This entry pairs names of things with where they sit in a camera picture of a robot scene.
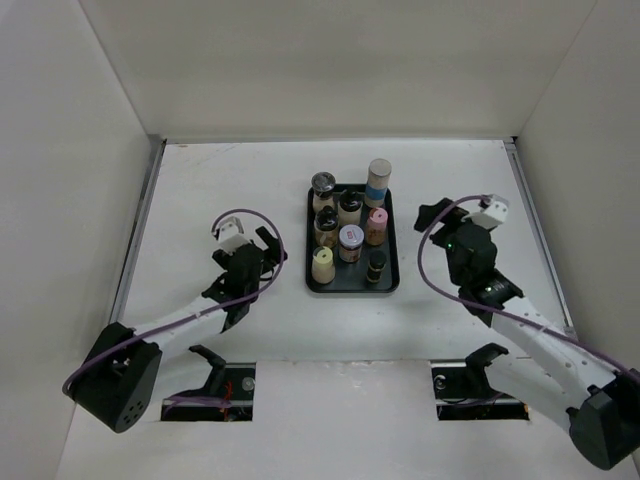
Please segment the pink-lid spice bottle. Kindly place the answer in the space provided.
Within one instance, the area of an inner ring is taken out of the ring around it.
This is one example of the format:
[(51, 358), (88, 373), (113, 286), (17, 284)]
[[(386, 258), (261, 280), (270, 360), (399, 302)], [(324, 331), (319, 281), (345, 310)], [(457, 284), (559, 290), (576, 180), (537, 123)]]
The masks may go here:
[(388, 213), (382, 207), (373, 208), (368, 215), (365, 228), (365, 242), (370, 246), (380, 246), (386, 238)]

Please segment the black-cap brown spice bottle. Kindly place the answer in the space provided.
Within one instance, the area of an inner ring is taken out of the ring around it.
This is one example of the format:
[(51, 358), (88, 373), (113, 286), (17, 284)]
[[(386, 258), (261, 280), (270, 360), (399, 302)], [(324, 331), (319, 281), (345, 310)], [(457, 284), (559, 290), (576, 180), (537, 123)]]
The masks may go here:
[(323, 207), (315, 216), (314, 237), (319, 247), (334, 248), (339, 237), (339, 218), (331, 206)]

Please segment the yellow-lid cream bottle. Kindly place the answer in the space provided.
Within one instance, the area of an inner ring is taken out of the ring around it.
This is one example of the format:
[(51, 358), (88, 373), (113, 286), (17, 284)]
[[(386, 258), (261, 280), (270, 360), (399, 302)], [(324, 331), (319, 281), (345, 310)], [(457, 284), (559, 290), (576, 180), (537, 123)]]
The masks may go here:
[(335, 278), (335, 265), (333, 251), (326, 246), (318, 247), (312, 255), (311, 264), (312, 279), (321, 284), (331, 283)]

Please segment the tall blue-band silver-lid bottle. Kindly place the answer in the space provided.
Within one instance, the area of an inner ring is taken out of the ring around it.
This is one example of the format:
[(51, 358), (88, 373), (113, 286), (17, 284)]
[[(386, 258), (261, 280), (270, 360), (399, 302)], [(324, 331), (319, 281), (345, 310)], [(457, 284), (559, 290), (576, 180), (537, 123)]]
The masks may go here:
[(364, 202), (369, 208), (377, 208), (383, 204), (391, 172), (392, 165), (386, 159), (377, 158), (369, 164), (364, 197)]

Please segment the small dark pepper bottle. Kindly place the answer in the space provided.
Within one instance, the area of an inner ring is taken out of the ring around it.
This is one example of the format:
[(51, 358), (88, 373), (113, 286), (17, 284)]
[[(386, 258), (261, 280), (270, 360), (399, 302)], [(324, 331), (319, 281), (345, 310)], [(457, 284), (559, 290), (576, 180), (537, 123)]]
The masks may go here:
[(373, 251), (370, 254), (368, 260), (368, 268), (366, 273), (367, 282), (370, 284), (379, 283), (386, 264), (387, 257), (385, 253), (379, 250)]

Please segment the black-cap white powder bottle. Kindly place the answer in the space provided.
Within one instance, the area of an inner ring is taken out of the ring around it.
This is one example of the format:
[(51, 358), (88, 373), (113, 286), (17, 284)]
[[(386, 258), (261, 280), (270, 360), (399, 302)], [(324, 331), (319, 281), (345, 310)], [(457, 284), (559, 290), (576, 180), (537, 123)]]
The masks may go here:
[(353, 189), (343, 191), (338, 200), (338, 220), (341, 227), (358, 225), (361, 220), (363, 201), (361, 195)]

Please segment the red-label wide jar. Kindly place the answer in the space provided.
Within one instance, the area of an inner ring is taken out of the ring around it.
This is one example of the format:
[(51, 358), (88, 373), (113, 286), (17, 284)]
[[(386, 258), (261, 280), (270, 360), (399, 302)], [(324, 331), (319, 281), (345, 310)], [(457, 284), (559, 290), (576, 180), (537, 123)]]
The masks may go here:
[(343, 226), (339, 232), (339, 256), (346, 263), (355, 263), (361, 256), (363, 230), (355, 224)]

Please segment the chrome-top grinder bottle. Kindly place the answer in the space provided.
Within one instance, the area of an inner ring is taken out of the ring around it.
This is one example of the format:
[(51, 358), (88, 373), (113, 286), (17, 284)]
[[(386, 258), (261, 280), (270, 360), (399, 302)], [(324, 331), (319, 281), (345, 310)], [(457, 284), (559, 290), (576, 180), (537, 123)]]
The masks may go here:
[(318, 213), (323, 208), (329, 206), (335, 207), (334, 189), (336, 179), (333, 174), (323, 171), (317, 172), (311, 179), (311, 188), (313, 191), (312, 208)]

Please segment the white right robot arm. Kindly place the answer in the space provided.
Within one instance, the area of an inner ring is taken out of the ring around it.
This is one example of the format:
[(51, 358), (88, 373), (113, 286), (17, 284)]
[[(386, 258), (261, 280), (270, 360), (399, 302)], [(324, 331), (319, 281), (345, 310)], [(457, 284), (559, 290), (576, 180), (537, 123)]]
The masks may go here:
[(484, 325), (525, 354), (490, 343), (470, 354), (464, 384), (473, 394), (492, 390), (532, 407), (566, 432), (593, 466), (608, 471), (639, 448), (639, 372), (569, 337), (534, 307), (524, 292), (496, 267), (491, 233), (508, 216), (509, 203), (497, 195), (475, 195), (478, 209), (463, 209), (464, 198), (422, 205), (414, 228), (423, 243), (446, 255), (456, 294)]

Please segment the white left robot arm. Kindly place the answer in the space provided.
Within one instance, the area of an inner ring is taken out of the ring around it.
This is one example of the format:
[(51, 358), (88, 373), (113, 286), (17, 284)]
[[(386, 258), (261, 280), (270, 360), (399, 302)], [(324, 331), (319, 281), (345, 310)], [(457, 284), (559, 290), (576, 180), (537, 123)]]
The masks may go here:
[(224, 387), (225, 363), (202, 342), (236, 326), (287, 259), (278, 231), (260, 227), (255, 232), (260, 245), (230, 225), (221, 227), (213, 258), (222, 274), (187, 306), (158, 320), (138, 327), (109, 324), (65, 381), (63, 393), (112, 432), (123, 433), (152, 403), (162, 363), (190, 351), (209, 364), (192, 371), (189, 383), (194, 391), (188, 399), (228, 406), (228, 401), (215, 398)]

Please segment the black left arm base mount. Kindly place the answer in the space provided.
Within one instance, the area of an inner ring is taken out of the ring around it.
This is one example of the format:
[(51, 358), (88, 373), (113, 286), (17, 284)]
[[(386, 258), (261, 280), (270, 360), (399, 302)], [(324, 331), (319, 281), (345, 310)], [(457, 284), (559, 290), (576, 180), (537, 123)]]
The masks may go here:
[(210, 367), (204, 384), (166, 397), (162, 422), (250, 422), (253, 420), (257, 365), (229, 363), (203, 345), (189, 348)]

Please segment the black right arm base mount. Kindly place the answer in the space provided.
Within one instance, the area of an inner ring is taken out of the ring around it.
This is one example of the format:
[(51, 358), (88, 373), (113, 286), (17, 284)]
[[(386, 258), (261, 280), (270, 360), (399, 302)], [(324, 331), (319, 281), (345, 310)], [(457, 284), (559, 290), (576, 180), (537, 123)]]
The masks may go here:
[(431, 377), (440, 421), (528, 421), (528, 407), (519, 400), (493, 389), (486, 369), (508, 350), (489, 343), (462, 360), (431, 363)]

